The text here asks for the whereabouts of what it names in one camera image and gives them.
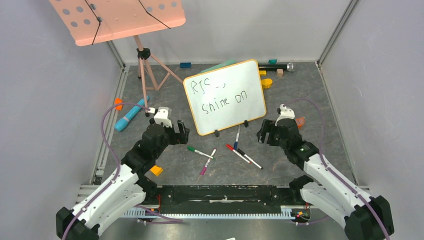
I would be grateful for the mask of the black-capped whiteboard marker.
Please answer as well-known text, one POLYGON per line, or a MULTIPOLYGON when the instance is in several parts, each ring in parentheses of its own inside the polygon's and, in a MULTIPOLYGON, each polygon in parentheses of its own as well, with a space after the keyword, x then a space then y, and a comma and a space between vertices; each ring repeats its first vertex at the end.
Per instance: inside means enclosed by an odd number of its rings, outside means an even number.
POLYGON ((254 164, 255 166, 257 166, 259 169, 263 170, 264 168, 259 165, 256 161, 254 161, 249 155, 247 155, 244 151, 242 151, 240 148, 237 149, 237 152, 240 153, 242 156, 244 156, 245 158, 247 158, 252 164, 254 164))

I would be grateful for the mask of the yellow-framed whiteboard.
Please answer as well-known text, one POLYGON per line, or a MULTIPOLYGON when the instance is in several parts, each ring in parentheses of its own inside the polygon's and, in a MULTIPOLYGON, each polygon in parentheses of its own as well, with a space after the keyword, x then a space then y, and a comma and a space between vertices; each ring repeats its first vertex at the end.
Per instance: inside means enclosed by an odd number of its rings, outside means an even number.
POLYGON ((254 59, 187 77, 183 87, 200 136, 267 113, 259 66, 254 59))

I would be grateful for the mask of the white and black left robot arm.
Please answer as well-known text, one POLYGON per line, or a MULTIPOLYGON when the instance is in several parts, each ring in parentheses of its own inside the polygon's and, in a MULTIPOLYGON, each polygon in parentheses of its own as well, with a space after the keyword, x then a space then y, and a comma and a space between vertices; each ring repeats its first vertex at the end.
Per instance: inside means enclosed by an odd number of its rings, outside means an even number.
POLYGON ((130 208, 153 203, 158 186, 146 173, 166 147, 188 143, 190 130, 181 120, 177 125, 178 132, 151 122, 107 180, 73 208, 62 207, 56 213, 57 236, 62 240, 97 240, 130 208))

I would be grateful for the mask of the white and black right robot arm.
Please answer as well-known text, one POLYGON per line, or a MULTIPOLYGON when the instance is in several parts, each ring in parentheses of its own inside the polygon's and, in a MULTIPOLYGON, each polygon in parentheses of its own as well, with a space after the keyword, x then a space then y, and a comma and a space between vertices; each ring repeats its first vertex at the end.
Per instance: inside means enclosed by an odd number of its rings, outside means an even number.
POLYGON ((314 205, 336 221, 350 240, 387 240, 395 232, 391 206, 341 174, 311 142, 302 139, 294 119, 265 119, 259 143, 280 147, 305 172, 289 184, 289 199, 314 205))

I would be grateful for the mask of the green-capped marker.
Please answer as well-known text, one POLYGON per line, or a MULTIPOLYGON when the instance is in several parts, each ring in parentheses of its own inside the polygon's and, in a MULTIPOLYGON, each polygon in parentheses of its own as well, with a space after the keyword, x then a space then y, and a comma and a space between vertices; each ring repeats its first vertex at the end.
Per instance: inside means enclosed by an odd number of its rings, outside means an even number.
POLYGON ((212 155, 209 155, 209 154, 206 154, 206 153, 204 153, 204 152, 201 152, 201 151, 199 151, 199 150, 195 149, 195 148, 194 148, 194 147, 192 147, 192 146, 187 146, 186 148, 187 148, 189 151, 191 151, 191 152, 194 152, 194 153, 197 153, 197 154, 199 154, 199 155, 205 156, 205 157, 207 157, 207 158, 209 158, 209 159, 213 159, 213 158, 214 158, 212 155))

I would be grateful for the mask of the orange half-round toy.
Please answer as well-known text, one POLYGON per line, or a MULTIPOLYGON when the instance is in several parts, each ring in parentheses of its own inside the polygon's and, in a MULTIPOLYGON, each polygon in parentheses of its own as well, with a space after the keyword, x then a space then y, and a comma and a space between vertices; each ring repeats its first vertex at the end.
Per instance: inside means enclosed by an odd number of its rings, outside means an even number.
POLYGON ((297 124, 297 127, 298 127, 299 129, 301 129, 301 128, 304 126, 304 124, 305 124, 305 122, 306 122, 306 119, 305 119, 304 117, 299 117, 299 118, 296 118, 296 119, 295 119, 295 122, 296 122, 296 124, 297 124))

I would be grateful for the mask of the red-capped marker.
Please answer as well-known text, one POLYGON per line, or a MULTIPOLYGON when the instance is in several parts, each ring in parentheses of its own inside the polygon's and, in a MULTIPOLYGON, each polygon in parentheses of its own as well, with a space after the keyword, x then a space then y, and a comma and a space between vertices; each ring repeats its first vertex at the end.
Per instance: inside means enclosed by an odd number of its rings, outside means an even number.
POLYGON ((230 144, 225 145, 229 150, 231 150, 233 153, 235 153, 238 157, 240 157, 242 160, 247 162, 248 164, 251 164, 251 162, 245 158, 243 155, 241 155, 237 150, 235 150, 230 144))

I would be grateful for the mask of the orange wedge block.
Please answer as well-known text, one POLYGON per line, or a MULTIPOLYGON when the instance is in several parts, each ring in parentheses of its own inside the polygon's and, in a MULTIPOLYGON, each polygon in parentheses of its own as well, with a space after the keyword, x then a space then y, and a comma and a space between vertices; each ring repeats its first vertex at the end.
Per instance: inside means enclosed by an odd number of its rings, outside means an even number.
POLYGON ((160 176, 161 173, 163 172, 163 168, 159 167, 157 165, 154 165, 151 169, 150 172, 152 172, 156 177, 160 176))

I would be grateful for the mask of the blue toy microphone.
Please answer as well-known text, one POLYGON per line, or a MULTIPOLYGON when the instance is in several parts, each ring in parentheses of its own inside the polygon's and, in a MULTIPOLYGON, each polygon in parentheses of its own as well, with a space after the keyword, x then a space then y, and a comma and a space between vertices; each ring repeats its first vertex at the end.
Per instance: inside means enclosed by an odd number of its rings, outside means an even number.
MULTIPOLYGON (((114 104, 120 104, 123 103, 123 101, 120 98, 116 98, 114 101, 114 104)), ((138 101, 137 103, 138 105, 144 106, 145 105, 145 100, 141 99, 140 101, 138 101)), ((119 105, 116 106, 115 109, 117 111, 122 110, 123 105, 119 105)), ((121 132, 122 130, 124 130, 127 125, 129 124, 129 122, 136 116, 136 114, 141 110, 141 107, 139 106, 133 106, 131 110, 128 111, 128 113, 122 117, 121 119, 119 119, 116 123, 115 123, 115 130, 117 130, 118 132, 121 132)))

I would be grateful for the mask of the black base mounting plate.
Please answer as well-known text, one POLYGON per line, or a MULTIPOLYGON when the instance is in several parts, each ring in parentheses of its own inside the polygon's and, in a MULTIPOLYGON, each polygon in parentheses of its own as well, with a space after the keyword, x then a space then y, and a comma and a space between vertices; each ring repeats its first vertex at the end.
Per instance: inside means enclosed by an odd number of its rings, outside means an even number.
POLYGON ((159 206, 162 214, 277 214, 305 202, 288 186, 162 185, 142 205, 159 206))

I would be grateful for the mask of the dark blue brick block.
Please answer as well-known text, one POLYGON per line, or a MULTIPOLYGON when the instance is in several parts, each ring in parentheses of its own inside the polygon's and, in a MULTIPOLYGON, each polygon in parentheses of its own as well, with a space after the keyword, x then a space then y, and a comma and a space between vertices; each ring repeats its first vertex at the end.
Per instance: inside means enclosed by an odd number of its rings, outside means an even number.
POLYGON ((192 63, 191 62, 181 62, 179 64, 179 67, 181 69, 188 69, 188 68, 191 68, 192 67, 192 63))

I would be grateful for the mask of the black handheld microphone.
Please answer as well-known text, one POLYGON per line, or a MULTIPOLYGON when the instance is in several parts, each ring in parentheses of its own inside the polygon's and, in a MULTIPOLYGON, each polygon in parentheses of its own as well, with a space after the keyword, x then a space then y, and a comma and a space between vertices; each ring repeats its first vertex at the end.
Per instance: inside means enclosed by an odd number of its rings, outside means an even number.
POLYGON ((268 71, 268 72, 276 72, 278 69, 282 69, 283 71, 287 71, 287 72, 293 72, 294 64, 292 62, 278 63, 278 64, 259 63, 258 69, 260 71, 268 71))

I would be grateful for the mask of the small orange clip toy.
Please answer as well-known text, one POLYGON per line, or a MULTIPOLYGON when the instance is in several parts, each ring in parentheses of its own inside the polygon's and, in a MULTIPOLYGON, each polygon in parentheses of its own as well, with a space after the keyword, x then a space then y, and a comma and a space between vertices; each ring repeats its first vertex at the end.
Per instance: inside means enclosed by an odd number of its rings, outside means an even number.
POLYGON ((114 108, 116 111, 121 111, 123 109, 123 100, 120 98, 115 98, 114 100, 114 104, 116 105, 116 107, 114 108))

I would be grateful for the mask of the mint green toy microphone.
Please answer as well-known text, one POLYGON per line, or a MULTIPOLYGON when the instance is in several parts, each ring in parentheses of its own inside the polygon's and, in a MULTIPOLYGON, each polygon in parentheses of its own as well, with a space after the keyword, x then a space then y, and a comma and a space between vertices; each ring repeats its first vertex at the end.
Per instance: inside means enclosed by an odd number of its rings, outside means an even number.
POLYGON ((234 59, 230 59, 230 60, 227 60, 223 63, 220 63, 220 64, 214 65, 212 67, 209 67, 207 69, 204 69, 204 70, 200 71, 200 73, 210 72, 210 71, 213 71, 213 70, 217 70, 217 69, 220 69, 220 68, 223 68, 223 67, 233 65, 235 63, 236 63, 236 61, 234 59))

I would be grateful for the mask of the pink music stand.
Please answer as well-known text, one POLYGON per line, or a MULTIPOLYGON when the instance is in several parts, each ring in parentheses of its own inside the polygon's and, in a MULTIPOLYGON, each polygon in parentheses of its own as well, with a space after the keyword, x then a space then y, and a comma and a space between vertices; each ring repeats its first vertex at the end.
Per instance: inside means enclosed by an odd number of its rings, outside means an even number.
POLYGON ((180 0, 52 0, 50 3, 79 47, 134 38, 145 101, 146 75, 155 91, 169 76, 181 81, 140 40, 142 34, 182 26, 186 17, 180 0))

